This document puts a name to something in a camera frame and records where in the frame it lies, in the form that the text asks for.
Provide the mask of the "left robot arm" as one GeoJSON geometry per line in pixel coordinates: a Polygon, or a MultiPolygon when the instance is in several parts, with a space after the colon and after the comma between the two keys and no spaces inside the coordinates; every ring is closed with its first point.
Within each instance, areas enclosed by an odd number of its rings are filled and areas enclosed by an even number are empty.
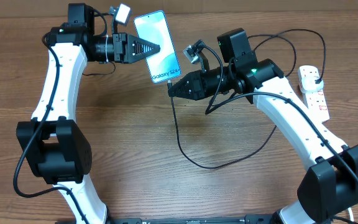
{"type": "Polygon", "coordinates": [[[84,3],[68,6],[68,20],[42,37],[48,48],[48,71],[39,103],[29,121],[17,124],[22,148],[20,163],[62,194],[75,223],[112,223],[108,207],[98,197],[90,178],[91,146],[76,123],[76,103],[88,62],[134,63],[160,51],[157,44],[119,32],[131,9],[111,7],[111,23],[94,32],[100,12],[84,3]]]}

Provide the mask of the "Galaxy smartphone teal screen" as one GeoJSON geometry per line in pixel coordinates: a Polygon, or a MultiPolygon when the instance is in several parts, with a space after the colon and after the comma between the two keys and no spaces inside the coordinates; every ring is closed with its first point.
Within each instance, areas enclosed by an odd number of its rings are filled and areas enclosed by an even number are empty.
{"type": "Polygon", "coordinates": [[[153,83],[171,80],[181,75],[181,68],[163,11],[155,11],[134,19],[138,37],[157,46],[157,53],[146,58],[153,83]]]}

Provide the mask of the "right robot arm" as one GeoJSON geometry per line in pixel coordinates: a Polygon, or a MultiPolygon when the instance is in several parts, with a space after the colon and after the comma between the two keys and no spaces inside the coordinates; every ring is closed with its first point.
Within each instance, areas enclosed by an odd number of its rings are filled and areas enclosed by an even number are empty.
{"type": "Polygon", "coordinates": [[[246,223],[330,223],[358,204],[358,145],[349,147],[336,137],[301,102],[282,70],[270,59],[258,60],[244,29],[218,37],[219,67],[210,69],[199,40],[184,53],[201,69],[169,84],[171,98],[202,100],[206,109],[219,108],[215,98],[229,93],[230,100],[247,100],[263,111],[283,133],[300,157],[306,174],[296,202],[271,215],[246,215],[246,223]]]}

